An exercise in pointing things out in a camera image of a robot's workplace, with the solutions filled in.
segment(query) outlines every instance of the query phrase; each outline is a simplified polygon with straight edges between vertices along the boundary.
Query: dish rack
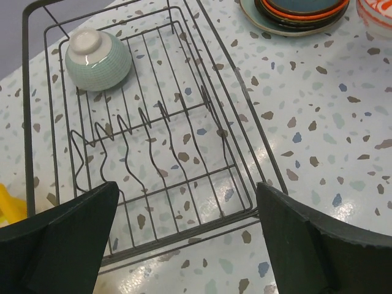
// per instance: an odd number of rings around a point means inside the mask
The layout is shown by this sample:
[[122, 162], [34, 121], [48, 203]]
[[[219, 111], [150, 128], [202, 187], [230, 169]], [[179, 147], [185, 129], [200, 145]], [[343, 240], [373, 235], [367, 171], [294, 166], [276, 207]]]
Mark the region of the dish rack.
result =
[[[259, 181], [287, 193], [240, 69], [203, 0], [133, 0], [58, 22], [47, 6], [59, 1], [33, 2], [23, 15], [29, 216], [36, 213], [40, 152], [45, 163], [53, 159], [44, 176], [53, 177], [56, 205], [105, 181], [118, 183], [103, 266], [256, 216]], [[49, 116], [37, 118], [46, 119], [49, 151], [33, 148], [40, 138], [32, 135], [28, 17], [41, 7], [55, 21], [44, 32]], [[90, 17], [88, 26], [104, 24], [94, 28], [119, 37], [132, 56], [124, 82], [100, 93], [75, 89], [64, 67], [67, 25]], [[48, 46], [55, 29], [64, 37]], [[248, 136], [253, 129], [258, 136]]]

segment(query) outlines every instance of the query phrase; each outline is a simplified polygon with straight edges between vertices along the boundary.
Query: light green plate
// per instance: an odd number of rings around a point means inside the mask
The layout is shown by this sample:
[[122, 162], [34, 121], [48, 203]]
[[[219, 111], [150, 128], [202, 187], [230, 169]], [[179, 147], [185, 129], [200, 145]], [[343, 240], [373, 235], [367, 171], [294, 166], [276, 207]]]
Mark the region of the light green plate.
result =
[[293, 31], [293, 30], [286, 30], [277, 24], [274, 24], [269, 19], [262, 17], [255, 7], [254, 0], [240, 0], [240, 6], [242, 11], [245, 13], [245, 16], [253, 23], [256, 27], [262, 29], [266, 32], [271, 32], [273, 34], [287, 36], [287, 37], [302, 37], [313, 35], [318, 32], [326, 31], [328, 28], [332, 27], [335, 23], [339, 21], [340, 18], [335, 19], [332, 23], [324, 26], [322, 28], [313, 29], [311, 31]]

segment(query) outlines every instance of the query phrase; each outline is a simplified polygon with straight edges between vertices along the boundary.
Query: celadon ceramic bowl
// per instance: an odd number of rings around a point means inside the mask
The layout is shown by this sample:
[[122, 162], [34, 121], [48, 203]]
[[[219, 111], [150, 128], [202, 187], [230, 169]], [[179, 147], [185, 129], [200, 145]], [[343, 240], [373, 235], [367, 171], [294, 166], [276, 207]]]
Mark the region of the celadon ceramic bowl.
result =
[[130, 52], [119, 39], [91, 28], [71, 36], [65, 59], [69, 77], [85, 91], [103, 91], [117, 85], [132, 65]]

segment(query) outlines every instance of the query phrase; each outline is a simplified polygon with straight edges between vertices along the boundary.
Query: bowl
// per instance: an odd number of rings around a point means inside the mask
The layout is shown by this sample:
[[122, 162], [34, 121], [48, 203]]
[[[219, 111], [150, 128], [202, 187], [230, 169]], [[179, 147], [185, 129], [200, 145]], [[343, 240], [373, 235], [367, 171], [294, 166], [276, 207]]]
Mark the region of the bowl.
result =
[[292, 15], [292, 14], [287, 14], [285, 12], [281, 12], [280, 10], [275, 9], [274, 7], [272, 7], [271, 5], [268, 4], [267, 0], [260, 0], [260, 1], [262, 1], [263, 5], [269, 11], [272, 11], [272, 13], [275, 13], [276, 15], [279, 15], [281, 17], [285, 17], [285, 18], [288, 18], [291, 20], [320, 20], [322, 18], [329, 17], [329, 16], [335, 14], [336, 12], [342, 10], [349, 3], [349, 0], [341, 0], [335, 8], [328, 10], [326, 12], [323, 12], [323, 13], [313, 14], [313, 15]]
[[345, 6], [343, 9], [340, 11], [336, 12], [335, 14], [332, 14], [326, 18], [321, 18], [319, 20], [291, 20], [289, 18], [282, 17], [280, 15], [277, 15], [273, 13], [272, 11], [268, 10], [264, 5], [263, 2], [260, 0], [254, 0], [255, 6], [258, 10], [258, 12], [271, 21], [277, 23], [279, 26], [285, 27], [285, 28], [290, 28], [290, 29], [301, 29], [303, 31], [305, 30], [310, 30], [310, 29], [317, 29], [317, 28], [322, 28], [324, 26], [329, 25], [332, 23], [336, 18], [340, 18], [342, 14], [345, 13], [347, 10], [348, 6]]
[[372, 36], [378, 39], [392, 40], [392, 17], [391, 14], [386, 13], [391, 10], [382, 10], [383, 6], [378, 6], [377, 3], [382, 4], [377, 1], [356, 0], [356, 11]]
[[129, 73], [129, 50], [115, 36], [85, 28], [75, 32], [66, 51], [66, 68], [72, 82], [85, 91], [116, 86]]
[[315, 15], [327, 12], [341, 0], [267, 0], [268, 4], [290, 15]]

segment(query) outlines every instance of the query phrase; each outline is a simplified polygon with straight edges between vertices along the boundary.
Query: stack of plates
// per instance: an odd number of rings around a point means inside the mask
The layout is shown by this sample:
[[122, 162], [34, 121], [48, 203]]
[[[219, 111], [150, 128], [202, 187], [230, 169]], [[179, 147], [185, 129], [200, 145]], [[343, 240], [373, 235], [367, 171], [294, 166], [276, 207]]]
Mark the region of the stack of plates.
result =
[[259, 28], [283, 36], [321, 32], [342, 18], [349, 0], [241, 0], [246, 16]]

